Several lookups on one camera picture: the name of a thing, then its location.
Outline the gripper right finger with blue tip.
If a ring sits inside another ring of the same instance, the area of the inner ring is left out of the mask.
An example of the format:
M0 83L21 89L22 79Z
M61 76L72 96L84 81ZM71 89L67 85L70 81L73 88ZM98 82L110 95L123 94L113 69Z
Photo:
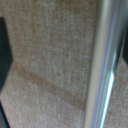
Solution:
M128 27L127 27L125 43L124 43L123 58L126 61L126 63L128 64Z

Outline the gripper left finger with blue tip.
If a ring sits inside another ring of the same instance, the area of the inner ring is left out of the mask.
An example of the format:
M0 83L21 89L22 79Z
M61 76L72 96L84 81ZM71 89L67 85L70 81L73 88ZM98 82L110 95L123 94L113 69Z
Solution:
M0 17L0 88L3 87L13 61L6 22Z

